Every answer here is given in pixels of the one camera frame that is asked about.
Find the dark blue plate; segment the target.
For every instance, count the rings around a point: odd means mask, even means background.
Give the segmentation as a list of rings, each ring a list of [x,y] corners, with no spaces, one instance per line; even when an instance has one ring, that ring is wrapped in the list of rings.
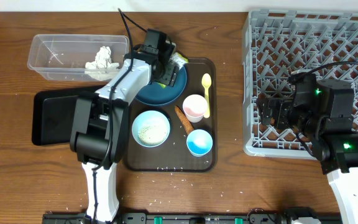
[[[164,106],[174,102],[184,91],[187,83],[186,68],[182,67],[177,73],[177,79],[173,86],[162,87],[153,82],[141,89],[136,95],[136,100],[151,106]]]

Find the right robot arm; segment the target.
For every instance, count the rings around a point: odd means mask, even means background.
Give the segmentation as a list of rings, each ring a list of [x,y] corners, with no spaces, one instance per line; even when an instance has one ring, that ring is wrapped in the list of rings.
[[[314,72],[289,77],[290,98],[259,98],[260,122],[276,129],[296,129],[297,139],[312,144],[336,197],[343,223],[358,223],[358,133],[353,131],[354,91],[343,80],[317,79]]]

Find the pink plastic cup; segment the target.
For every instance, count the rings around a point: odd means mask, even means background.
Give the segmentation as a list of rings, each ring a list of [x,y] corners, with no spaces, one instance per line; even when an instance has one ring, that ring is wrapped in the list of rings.
[[[200,122],[208,109],[208,103],[201,95],[189,95],[183,101],[183,111],[191,123]]]

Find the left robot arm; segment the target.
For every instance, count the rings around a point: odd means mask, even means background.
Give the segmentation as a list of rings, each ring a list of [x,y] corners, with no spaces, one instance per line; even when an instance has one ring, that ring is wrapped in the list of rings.
[[[175,51],[167,34],[147,29],[144,43],[131,47],[107,85],[77,98],[70,149],[86,174],[90,203],[86,217],[91,223],[111,223],[116,216],[116,167],[129,142],[129,106],[147,85],[174,85],[179,71],[171,60]]]

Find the yellow green snack wrapper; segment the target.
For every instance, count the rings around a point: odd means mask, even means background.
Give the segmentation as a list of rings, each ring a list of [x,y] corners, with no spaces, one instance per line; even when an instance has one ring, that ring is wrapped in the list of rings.
[[[182,56],[182,54],[175,52],[171,57],[170,60],[178,67],[178,69],[182,69],[182,67],[189,63],[189,60]]]

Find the light blue bowl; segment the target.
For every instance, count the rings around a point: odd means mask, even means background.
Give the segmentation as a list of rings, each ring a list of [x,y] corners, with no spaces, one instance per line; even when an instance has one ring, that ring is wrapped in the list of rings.
[[[161,112],[144,111],[132,123],[132,136],[144,147],[157,147],[164,143],[170,134],[170,122]]]

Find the yellow plastic spoon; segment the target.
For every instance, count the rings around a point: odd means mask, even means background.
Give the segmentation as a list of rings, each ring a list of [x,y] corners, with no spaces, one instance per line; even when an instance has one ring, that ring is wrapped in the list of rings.
[[[201,79],[201,84],[204,88],[204,98],[207,102],[206,112],[204,114],[205,118],[210,117],[210,103],[209,103],[209,88],[212,85],[212,79],[210,74],[205,73]]]

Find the white tissue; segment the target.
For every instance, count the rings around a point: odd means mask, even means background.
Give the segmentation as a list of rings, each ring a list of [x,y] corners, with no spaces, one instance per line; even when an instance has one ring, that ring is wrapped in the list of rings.
[[[113,63],[110,47],[103,46],[96,54],[93,62],[86,62],[85,74],[97,81],[108,81],[119,71],[119,63]]]

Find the light blue cup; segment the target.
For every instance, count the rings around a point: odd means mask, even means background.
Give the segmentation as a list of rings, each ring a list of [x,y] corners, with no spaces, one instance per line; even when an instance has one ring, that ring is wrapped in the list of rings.
[[[186,146],[193,156],[201,157],[212,150],[213,139],[207,131],[196,129],[188,135]]]

